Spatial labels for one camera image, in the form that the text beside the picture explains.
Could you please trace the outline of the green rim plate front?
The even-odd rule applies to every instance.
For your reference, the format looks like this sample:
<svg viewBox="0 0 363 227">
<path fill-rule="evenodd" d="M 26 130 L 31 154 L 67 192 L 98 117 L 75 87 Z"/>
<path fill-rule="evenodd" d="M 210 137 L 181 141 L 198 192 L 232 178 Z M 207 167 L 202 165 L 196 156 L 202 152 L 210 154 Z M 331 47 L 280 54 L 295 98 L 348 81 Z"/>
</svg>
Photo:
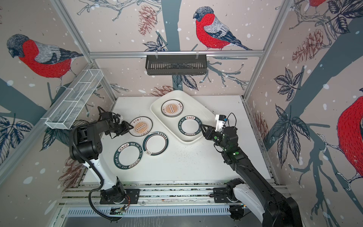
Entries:
<svg viewBox="0 0 363 227">
<path fill-rule="evenodd" d="M 180 119 L 178 130 L 185 136 L 196 136 L 201 132 L 202 121 L 193 115 L 187 115 Z"/>
</svg>

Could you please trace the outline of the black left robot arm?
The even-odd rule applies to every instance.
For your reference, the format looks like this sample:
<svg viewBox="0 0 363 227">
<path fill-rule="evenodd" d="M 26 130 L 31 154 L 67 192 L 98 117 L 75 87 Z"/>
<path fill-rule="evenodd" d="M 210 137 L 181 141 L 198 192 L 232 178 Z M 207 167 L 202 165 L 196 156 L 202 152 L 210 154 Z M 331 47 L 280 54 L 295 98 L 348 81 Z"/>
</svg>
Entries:
<svg viewBox="0 0 363 227">
<path fill-rule="evenodd" d="M 115 137 L 123 136 L 133 129 L 133 126 L 123 120 L 120 114 L 105 112 L 100 109 L 97 121 L 75 126 L 69 136 L 70 157 L 85 165 L 100 180 L 98 190 L 101 195 L 121 194 L 124 189 L 118 177 L 113 174 L 101 157 L 103 145 L 101 134 Z"/>
</svg>

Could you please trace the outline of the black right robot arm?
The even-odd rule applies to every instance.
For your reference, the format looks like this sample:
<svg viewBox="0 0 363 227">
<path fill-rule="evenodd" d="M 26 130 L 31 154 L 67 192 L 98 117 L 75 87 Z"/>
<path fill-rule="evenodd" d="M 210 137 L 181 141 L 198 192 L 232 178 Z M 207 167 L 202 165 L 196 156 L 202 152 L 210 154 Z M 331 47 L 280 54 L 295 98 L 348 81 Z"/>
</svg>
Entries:
<svg viewBox="0 0 363 227">
<path fill-rule="evenodd" d="M 206 140 L 213 141 L 222 148 L 224 162 L 240 176 L 227 184 L 226 191 L 230 200 L 241 201 L 264 227 L 303 225 L 297 202 L 277 191 L 239 147 L 236 127 L 229 126 L 216 131 L 214 127 L 203 124 L 201 131 Z"/>
</svg>

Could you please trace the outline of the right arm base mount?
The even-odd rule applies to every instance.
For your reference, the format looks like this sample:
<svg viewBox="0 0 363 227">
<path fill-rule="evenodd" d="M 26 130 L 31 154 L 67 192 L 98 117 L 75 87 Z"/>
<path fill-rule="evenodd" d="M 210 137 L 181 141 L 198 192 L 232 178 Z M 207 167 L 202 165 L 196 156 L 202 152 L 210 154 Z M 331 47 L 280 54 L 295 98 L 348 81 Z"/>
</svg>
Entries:
<svg viewBox="0 0 363 227">
<path fill-rule="evenodd" d="M 214 199 L 215 203 L 237 203 L 240 202 L 234 195 L 233 189 L 230 187 L 216 187 L 213 188 L 213 193 L 210 197 Z"/>
</svg>

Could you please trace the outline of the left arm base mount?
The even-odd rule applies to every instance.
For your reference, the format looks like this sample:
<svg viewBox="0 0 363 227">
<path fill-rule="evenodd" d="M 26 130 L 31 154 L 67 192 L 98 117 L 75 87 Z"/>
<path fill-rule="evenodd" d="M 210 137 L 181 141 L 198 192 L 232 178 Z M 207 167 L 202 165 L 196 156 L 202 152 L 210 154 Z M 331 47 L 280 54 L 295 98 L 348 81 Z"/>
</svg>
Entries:
<svg viewBox="0 0 363 227">
<path fill-rule="evenodd" d="M 102 190 L 100 204 L 137 204 L 139 200 L 139 195 L 140 189 L 136 188 L 124 189 L 123 192 L 119 192 L 116 189 Z"/>
</svg>

